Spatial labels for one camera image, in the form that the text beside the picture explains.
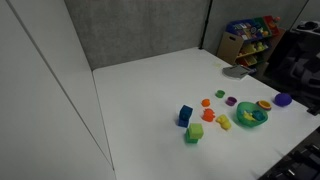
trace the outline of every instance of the gray wall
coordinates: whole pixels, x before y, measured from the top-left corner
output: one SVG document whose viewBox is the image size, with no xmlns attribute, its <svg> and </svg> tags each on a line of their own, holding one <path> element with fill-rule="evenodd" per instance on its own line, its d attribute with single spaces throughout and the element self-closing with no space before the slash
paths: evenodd
<svg viewBox="0 0 320 180">
<path fill-rule="evenodd" d="M 65 0 L 91 69 L 198 46 L 203 0 Z"/>
<path fill-rule="evenodd" d="M 296 28 L 300 21 L 320 21 L 319 7 L 319 0 L 310 0 L 294 23 L 293 28 Z"/>
<path fill-rule="evenodd" d="M 228 22 L 280 16 L 290 28 L 307 0 L 214 0 L 204 48 Z M 199 45 L 209 0 L 65 0 L 91 69 Z"/>
<path fill-rule="evenodd" d="M 204 48 L 216 54 L 226 24 L 238 19 L 279 16 L 280 27 L 289 29 L 307 0 L 214 0 Z"/>
</svg>

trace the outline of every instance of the white wall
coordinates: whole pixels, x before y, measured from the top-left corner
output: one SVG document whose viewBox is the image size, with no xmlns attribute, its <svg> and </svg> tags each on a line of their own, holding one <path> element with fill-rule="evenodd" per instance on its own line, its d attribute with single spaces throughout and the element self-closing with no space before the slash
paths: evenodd
<svg viewBox="0 0 320 180">
<path fill-rule="evenodd" d="M 115 180 L 5 0 L 0 26 L 0 179 Z"/>
<path fill-rule="evenodd" d="M 305 6 L 300 16 L 294 23 L 293 28 L 296 28 L 301 21 L 320 21 L 319 8 L 319 0 L 309 0 L 308 4 Z"/>
<path fill-rule="evenodd" d="M 63 0 L 8 0 L 112 164 L 92 72 Z"/>
</svg>

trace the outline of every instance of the purple toy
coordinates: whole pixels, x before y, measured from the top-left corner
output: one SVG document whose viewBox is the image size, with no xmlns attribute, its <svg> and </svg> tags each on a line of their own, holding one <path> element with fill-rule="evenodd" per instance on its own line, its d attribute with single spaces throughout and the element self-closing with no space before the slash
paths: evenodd
<svg viewBox="0 0 320 180">
<path fill-rule="evenodd" d="M 226 100 L 226 104 L 228 104 L 229 106 L 233 106 L 235 103 L 237 103 L 237 99 L 234 97 L 228 97 L 228 99 Z"/>
<path fill-rule="evenodd" d="M 279 93 L 274 98 L 274 103 L 280 107 L 288 106 L 291 102 L 292 102 L 292 98 L 287 93 Z"/>
</svg>

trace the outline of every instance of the small cube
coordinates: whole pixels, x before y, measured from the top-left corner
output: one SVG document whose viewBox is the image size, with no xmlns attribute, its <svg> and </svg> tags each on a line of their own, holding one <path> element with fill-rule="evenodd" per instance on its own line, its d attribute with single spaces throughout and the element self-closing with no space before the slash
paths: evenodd
<svg viewBox="0 0 320 180">
<path fill-rule="evenodd" d="M 183 105 L 179 113 L 179 119 L 189 120 L 191 117 L 192 111 L 193 109 L 191 107 Z"/>
<path fill-rule="evenodd" d="M 178 126 L 187 128 L 189 125 L 189 120 L 179 119 Z"/>
<path fill-rule="evenodd" d="M 189 134 L 191 139 L 201 139 L 203 136 L 202 124 L 190 123 Z"/>
<path fill-rule="evenodd" d="M 186 132 L 185 136 L 186 136 L 186 142 L 187 143 L 191 143 L 191 144 L 197 144 L 198 143 L 198 139 L 191 139 L 190 138 L 189 129 L 187 129 L 187 132 Z"/>
</svg>

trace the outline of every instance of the colorful toy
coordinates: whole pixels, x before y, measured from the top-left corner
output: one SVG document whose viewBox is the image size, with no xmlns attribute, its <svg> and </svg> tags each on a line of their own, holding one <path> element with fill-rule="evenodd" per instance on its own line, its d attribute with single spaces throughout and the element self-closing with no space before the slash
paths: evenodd
<svg viewBox="0 0 320 180">
<path fill-rule="evenodd" d="M 268 120 L 267 112 L 251 102 L 241 102 L 237 107 L 239 122 L 248 127 L 258 126 Z"/>
<path fill-rule="evenodd" d="M 210 99 L 202 100 L 201 104 L 202 104 L 203 107 L 209 107 L 210 106 Z"/>
<path fill-rule="evenodd" d="M 274 103 L 280 107 L 288 106 L 289 104 L 291 104 L 291 102 L 292 98 L 287 93 L 279 93 L 274 98 Z"/>
<path fill-rule="evenodd" d="M 233 106 L 235 103 L 237 103 L 237 99 L 234 97 L 228 97 L 228 99 L 226 100 L 226 104 L 228 104 L 229 106 Z"/>
<path fill-rule="evenodd" d="M 271 110 L 271 104 L 268 101 L 260 100 L 260 101 L 257 102 L 257 105 L 260 106 L 262 109 L 264 109 L 266 111 L 270 111 Z"/>
<path fill-rule="evenodd" d="M 183 107 L 180 110 L 179 113 L 179 121 L 178 126 L 187 128 L 189 125 L 189 119 L 192 115 L 193 109 L 191 107 L 188 107 L 186 105 L 183 105 Z"/>
<path fill-rule="evenodd" d="M 216 92 L 217 98 L 223 98 L 224 94 L 225 94 L 225 92 L 222 91 L 222 90 L 218 90 L 218 91 Z"/>
<path fill-rule="evenodd" d="M 202 124 L 190 123 L 190 126 L 186 131 L 185 137 L 187 143 L 198 143 L 198 140 L 203 137 Z"/>
<path fill-rule="evenodd" d="M 215 118 L 215 115 L 212 109 L 208 108 L 203 111 L 202 119 L 204 121 L 212 122 L 214 118 Z"/>
<path fill-rule="evenodd" d="M 221 128 L 224 130 L 229 130 L 231 128 L 231 123 L 229 122 L 229 119 L 226 115 L 219 116 L 216 121 L 220 124 Z"/>
</svg>

